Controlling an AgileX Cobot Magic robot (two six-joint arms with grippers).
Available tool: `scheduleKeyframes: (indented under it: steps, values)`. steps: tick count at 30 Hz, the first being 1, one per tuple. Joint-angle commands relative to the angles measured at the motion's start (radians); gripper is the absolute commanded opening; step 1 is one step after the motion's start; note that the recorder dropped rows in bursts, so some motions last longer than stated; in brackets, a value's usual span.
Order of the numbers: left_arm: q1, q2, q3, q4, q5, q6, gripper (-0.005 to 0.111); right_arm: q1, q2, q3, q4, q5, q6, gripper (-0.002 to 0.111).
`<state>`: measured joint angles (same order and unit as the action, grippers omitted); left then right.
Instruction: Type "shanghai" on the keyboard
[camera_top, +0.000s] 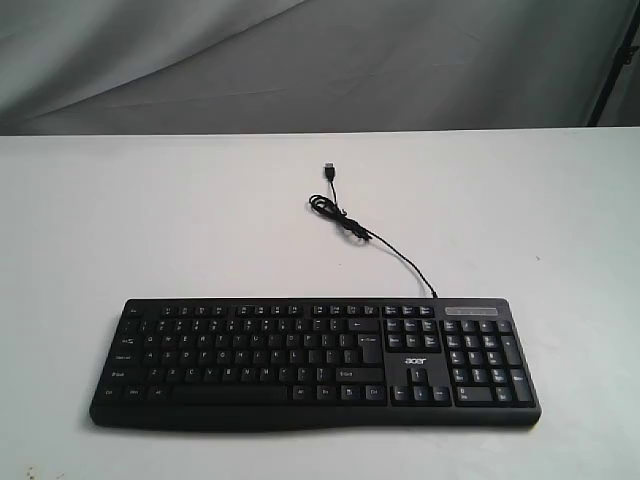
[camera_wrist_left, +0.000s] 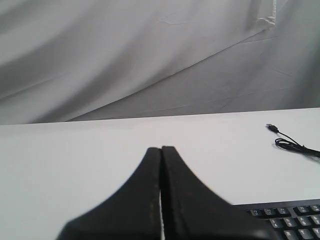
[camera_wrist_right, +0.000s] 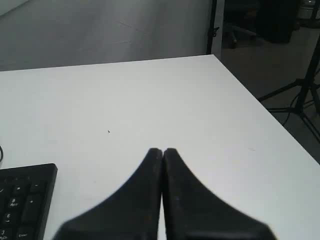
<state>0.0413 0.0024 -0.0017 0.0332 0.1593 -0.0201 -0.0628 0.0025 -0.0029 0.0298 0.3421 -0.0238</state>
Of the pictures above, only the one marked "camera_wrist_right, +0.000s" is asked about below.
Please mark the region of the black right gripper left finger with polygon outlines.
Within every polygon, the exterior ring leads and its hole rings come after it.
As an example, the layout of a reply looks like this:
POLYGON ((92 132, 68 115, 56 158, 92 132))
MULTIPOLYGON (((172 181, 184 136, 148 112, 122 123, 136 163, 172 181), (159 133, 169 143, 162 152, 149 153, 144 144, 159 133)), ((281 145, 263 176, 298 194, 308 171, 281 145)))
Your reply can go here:
POLYGON ((66 221, 56 240, 156 240, 163 180, 163 152, 148 150, 131 177, 111 196, 66 221))

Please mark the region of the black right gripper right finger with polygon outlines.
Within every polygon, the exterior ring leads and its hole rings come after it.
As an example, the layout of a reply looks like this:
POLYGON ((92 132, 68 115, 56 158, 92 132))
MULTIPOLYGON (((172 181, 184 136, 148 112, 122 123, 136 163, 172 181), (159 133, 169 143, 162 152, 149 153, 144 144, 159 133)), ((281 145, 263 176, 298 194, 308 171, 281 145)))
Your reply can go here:
POLYGON ((163 155, 162 202, 168 240, 274 240, 260 222, 230 206, 207 189, 178 151, 163 155))

